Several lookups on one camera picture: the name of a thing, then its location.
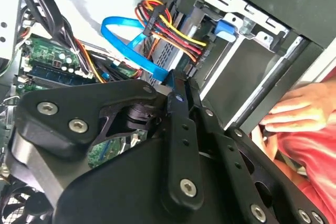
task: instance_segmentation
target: capacitor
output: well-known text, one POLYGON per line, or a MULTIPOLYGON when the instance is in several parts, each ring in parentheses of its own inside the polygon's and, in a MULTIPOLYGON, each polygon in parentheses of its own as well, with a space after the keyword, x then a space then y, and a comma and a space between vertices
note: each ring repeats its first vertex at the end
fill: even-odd
POLYGON ((75 71, 75 65, 70 65, 68 71, 69 73, 73 73, 75 71))
POLYGON ((67 64, 72 63, 72 59, 70 57, 67 57, 65 61, 66 61, 67 64))
POLYGON ((69 67, 69 64, 63 63, 62 66, 61 66, 61 70, 62 71, 67 71, 68 67, 69 67))
POLYGON ((63 54, 62 52, 58 55, 58 58, 60 58, 61 60, 65 59, 65 54, 63 54))

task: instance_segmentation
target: orange wire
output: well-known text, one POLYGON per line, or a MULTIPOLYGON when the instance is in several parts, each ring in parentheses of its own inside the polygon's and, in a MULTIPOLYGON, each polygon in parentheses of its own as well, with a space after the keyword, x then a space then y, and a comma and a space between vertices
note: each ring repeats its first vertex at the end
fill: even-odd
POLYGON ((172 44, 174 47, 178 48, 179 50, 183 51, 186 55, 188 55, 193 62, 196 62, 195 57, 190 52, 188 52, 184 48, 180 47, 178 44, 171 41, 170 39, 167 39, 167 38, 165 38, 164 36, 162 36, 161 34, 158 34, 158 33, 153 33, 153 37, 154 38, 159 37, 160 39, 163 39, 164 41, 168 42, 169 44, 172 44))
POLYGON ((153 53, 153 51, 155 50, 155 48, 156 48, 156 46, 157 46, 157 44, 159 43, 159 41, 160 41, 160 39, 155 39, 154 40, 154 42, 153 42, 153 44, 152 44, 152 46, 151 46, 151 50, 149 51, 149 53, 147 54, 147 59, 150 59, 151 58, 151 56, 152 56, 152 53, 153 53))
POLYGON ((106 81, 104 81, 98 74, 95 66, 92 63, 92 60, 88 54, 88 52, 86 51, 85 47, 81 44, 81 42, 78 39, 75 39, 76 43, 78 44, 78 46, 80 47, 80 49, 84 52, 85 57, 87 58, 89 65, 94 73, 94 75, 97 77, 97 79, 101 82, 101 83, 106 83, 106 81))

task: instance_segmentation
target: black connector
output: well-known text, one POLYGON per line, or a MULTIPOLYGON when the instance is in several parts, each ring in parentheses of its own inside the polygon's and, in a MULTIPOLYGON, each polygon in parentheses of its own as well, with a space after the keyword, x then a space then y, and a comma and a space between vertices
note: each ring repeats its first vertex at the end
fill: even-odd
POLYGON ((215 47, 215 45, 216 45, 215 43, 213 43, 212 41, 209 41, 206 48, 203 49, 202 55, 199 56, 196 62, 198 69, 203 65, 203 62, 209 56, 210 52, 215 47))
POLYGON ((158 5, 158 6, 154 7, 153 14, 149 18, 149 20, 147 22, 147 25, 142 32, 144 35, 150 36, 150 34, 153 30, 154 24, 157 21, 157 18, 159 17, 160 14, 162 14, 164 12, 165 9, 166 9, 166 7, 164 5, 158 5))

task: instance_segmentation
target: yellow wire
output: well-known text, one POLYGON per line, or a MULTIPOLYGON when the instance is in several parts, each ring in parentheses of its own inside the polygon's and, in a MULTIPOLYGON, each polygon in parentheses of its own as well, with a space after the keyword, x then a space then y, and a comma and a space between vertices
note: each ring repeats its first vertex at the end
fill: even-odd
MULTIPOLYGON (((145 0, 145 4, 146 4, 146 7, 149 9, 149 10, 154 10, 153 6, 151 6, 148 1, 154 1, 154 2, 157 2, 161 5, 163 5, 159 0, 145 0)), ((161 18, 161 20, 165 23, 165 25, 172 29, 174 32, 176 32, 178 35, 180 35, 182 38, 186 39, 186 40, 189 40, 190 42, 192 43, 195 43, 195 44, 198 44, 200 46, 203 46, 205 47, 206 46, 206 43, 204 42, 201 42, 201 41, 198 41, 198 40, 195 40, 195 39, 192 39, 190 38, 189 36, 186 36, 185 34, 181 33, 179 30, 177 30, 171 23, 169 23, 169 21, 163 16, 163 15, 159 15, 159 17, 161 18)))
POLYGON ((96 71, 96 68, 95 68, 95 66, 93 65, 93 63, 92 63, 92 61, 91 61, 91 58, 90 58, 88 52, 86 51, 85 47, 81 44, 81 42, 80 42, 79 40, 77 40, 77 39, 75 39, 75 40, 76 40, 77 44, 82 48, 82 51, 84 52, 84 54, 85 54, 85 56, 86 56, 86 58, 87 58, 87 60, 88 60, 88 62, 89 62, 89 65, 90 65, 90 67, 91 67, 91 69, 92 69, 94 75, 97 77, 97 79, 98 79, 101 83, 106 83, 106 81, 104 81, 104 80, 99 76, 98 72, 96 71))
POLYGON ((171 41, 170 39, 167 39, 167 38, 165 38, 164 36, 162 36, 161 34, 158 34, 158 33, 153 33, 153 37, 154 38, 157 37, 159 39, 162 39, 162 40, 168 42, 169 44, 172 44, 174 47, 178 48, 179 50, 182 50, 185 54, 187 54, 191 58, 191 60, 193 62, 196 62, 195 57, 190 52, 188 52, 184 48, 180 47, 178 44, 176 44, 175 42, 171 41))

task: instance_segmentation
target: red wire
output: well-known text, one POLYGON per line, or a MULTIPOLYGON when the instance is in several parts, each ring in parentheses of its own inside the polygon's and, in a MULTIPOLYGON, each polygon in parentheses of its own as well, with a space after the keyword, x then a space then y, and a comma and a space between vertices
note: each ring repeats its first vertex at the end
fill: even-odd
MULTIPOLYGON (((154 1, 148 1, 148 3, 151 4, 151 5, 155 5, 155 6, 158 6, 158 5, 159 5, 159 3, 154 2, 154 1)), ((168 17, 168 19, 169 19, 168 22, 171 23, 171 22, 172 22, 172 15, 170 14, 170 12, 168 11, 167 8, 166 8, 164 11, 166 12, 167 17, 168 17)))
MULTIPOLYGON (((143 12, 146 16, 146 18, 149 18, 149 15, 146 12, 143 12)), ((155 24, 160 30, 162 30, 164 33, 166 33, 169 37, 171 37, 172 39, 174 39, 175 41, 177 41, 178 43, 182 44, 184 47, 194 51, 197 54, 201 54, 202 51, 200 51, 198 48, 193 47, 191 45, 189 45, 187 42, 185 42, 184 40, 178 38, 178 36, 174 35, 172 32, 170 32, 168 29, 160 26, 159 24, 155 24)))

